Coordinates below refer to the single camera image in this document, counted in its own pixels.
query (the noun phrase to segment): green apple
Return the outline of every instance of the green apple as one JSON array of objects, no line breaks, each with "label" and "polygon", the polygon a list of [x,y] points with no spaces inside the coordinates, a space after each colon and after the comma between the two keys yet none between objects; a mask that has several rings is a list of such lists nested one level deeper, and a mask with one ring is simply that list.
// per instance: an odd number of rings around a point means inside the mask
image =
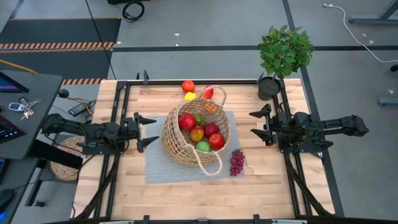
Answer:
[{"label": "green apple", "polygon": [[199,151],[202,151],[202,152],[210,152],[211,151],[210,145],[205,141],[198,142],[196,149],[198,149]]},{"label": "green apple", "polygon": [[196,113],[193,115],[193,117],[195,118],[197,125],[200,125],[200,126],[205,125],[205,117],[202,114]]}]

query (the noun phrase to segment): orange and black striped tape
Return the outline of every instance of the orange and black striped tape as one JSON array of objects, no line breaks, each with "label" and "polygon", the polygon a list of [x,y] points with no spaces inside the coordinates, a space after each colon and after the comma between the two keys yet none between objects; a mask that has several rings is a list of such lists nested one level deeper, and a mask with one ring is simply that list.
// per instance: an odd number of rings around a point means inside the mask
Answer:
[{"label": "orange and black striped tape", "polygon": [[62,85],[87,85],[87,84],[100,84],[106,78],[73,78],[64,79]]},{"label": "orange and black striped tape", "polygon": [[[91,19],[90,17],[82,17],[82,18],[17,18],[10,19],[10,21],[31,21],[31,20],[78,20],[78,19]],[[94,19],[121,19],[120,17],[97,17]]]},{"label": "orange and black striped tape", "polygon": [[75,42],[75,43],[26,43],[0,44],[0,53],[72,52],[90,50],[113,50],[113,42]]}]

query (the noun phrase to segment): floor mat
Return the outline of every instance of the floor mat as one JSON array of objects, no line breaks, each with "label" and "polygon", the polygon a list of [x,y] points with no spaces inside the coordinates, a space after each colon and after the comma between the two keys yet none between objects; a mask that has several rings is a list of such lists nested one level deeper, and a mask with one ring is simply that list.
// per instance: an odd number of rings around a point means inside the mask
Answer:
[{"label": "floor mat", "polygon": [[[108,77],[120,18],[11,19],[0,34],[0,59],[39,73],[61,75],[64,84],[97,84]],[[0,64],[0,68],[15,69]]]}]

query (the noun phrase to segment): basket handle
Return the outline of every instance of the basket handle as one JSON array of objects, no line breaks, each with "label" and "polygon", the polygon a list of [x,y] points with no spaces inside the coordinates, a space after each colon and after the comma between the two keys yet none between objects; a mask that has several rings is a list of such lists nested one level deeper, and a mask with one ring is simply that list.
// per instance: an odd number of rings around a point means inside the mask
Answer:
[{"label": "basket handle", "polygon": [[209,176],[209,177],[214,177],[215,175],[219,174],[219,173],[221,172],[221,170],[223,169],[223,161],[221,161],[221,158],[220,158],[220,156],[218,155],[217,152],[213,151],[213,152],[211,152],[211,153],[213,153],[213,154],[217,157],[218,163],[219,163],[220,165],[218,166],[218,170],[217,170],[216,172],[214,172],[214,173],[209,173],[209,172],[206,171],[206,169],[205,169],[205,168],[203,167],[203,165],[201,164],[199,155],[198,155],[198,153],[197,153],[197,150],[196,150],[195,148],[192,148],[192,151],[193,151],[195,157],[197,158],[197,161],[198,161],[198,164],[199,164],[200,169],[201,169],[207,176]]},{"label": "basket handle", "polygon": [[223,98],[223,101],[221,102],[221,106],[220,106],[220,108],[222,108],[222,107],[224,106],[224,103],[225,103],[225,100],[226,100],[226,92],[225,92],[225,90],[223,89],[223,87],[221,87],[221,86],[219,86],[219,85],[212,85],[212,86],[209,86],[209,87],[205,88],[205,89],[200,93],[199,98],[201,98],[201,97],[203,96],[203,94],[205,94],[208,90],[212,90],[212,89],[214,89],[214,88],[219,88],[219,89],[224,93],[224,98]]}]

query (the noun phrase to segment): potted plant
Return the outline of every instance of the potted plant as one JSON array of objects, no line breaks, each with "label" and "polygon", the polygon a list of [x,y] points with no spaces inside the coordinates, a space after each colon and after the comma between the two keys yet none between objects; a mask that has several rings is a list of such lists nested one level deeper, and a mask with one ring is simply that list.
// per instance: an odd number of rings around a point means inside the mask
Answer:
[{"label": "potted plant", "polygon": [[310,64],[312,58],[312,44],[307,31],[299,33],[301,27],[294,31],[286,30],[287,25],[280,30],[271,26],[268,35],[262,36],[259,44],[263,62],[268,77],[259,80],[259,98],[269,100],[280,91],[280,83],[275,77],[283,80],[292,72],[297,72],[301,66]]}]

